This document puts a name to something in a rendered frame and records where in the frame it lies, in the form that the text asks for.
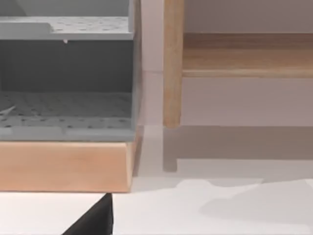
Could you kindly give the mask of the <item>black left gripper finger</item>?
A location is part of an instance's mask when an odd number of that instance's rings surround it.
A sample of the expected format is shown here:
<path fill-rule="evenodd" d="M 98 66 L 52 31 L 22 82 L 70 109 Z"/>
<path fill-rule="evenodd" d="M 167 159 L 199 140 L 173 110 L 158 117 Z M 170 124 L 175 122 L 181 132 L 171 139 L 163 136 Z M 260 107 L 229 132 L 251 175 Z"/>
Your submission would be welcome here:
<path fill-rule="evenodd" d="M 62 235 L 112 235 L 113 198 L 106 193 Z"/>

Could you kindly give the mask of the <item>pale wooden drawer front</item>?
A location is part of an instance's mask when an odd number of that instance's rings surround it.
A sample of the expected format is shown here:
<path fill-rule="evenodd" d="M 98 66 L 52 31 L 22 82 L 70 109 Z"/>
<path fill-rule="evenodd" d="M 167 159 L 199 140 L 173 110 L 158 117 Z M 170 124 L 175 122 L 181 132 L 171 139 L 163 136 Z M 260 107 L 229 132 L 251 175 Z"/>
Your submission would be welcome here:
<path fill-rule="evenodd" d="M 135 142 L 0 142 L 0 191 L 128 192 Z"/>

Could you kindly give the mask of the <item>grey pierced drawer inside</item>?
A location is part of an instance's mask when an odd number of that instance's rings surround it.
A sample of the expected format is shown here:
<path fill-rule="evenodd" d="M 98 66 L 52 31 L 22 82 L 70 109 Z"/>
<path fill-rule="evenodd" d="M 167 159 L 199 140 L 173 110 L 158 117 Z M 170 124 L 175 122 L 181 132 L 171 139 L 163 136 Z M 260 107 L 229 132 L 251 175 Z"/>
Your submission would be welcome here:
<path fill-rule="evenodd" d="M 130 93 L 0 92 L 0 141 L 129 142 Z"/>

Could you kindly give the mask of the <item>wooden cupboard with grey inside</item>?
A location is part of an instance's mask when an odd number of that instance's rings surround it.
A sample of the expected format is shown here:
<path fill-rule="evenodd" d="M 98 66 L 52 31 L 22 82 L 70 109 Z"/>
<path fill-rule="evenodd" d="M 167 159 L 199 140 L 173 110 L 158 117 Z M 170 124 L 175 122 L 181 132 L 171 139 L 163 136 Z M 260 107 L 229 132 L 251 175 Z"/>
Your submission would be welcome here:
<path fill-rule="evenodd" d="M 130 93 L 136 139 L 141 0 L 0 0 L 0 92 Z"/>

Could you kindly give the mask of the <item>wooden open shelf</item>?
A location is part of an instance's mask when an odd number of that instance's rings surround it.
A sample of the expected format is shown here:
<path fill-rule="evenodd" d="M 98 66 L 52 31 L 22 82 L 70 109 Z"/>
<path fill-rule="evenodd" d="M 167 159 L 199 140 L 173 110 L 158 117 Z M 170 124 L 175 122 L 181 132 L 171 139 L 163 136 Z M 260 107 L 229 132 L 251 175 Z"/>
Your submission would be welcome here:
<path fill-rule="evenodd" d="M 164 0 L 163 124 L 180 126 L 182 80 L 313 80 L 313 33 L 185 33 L 185 0 Z"/>

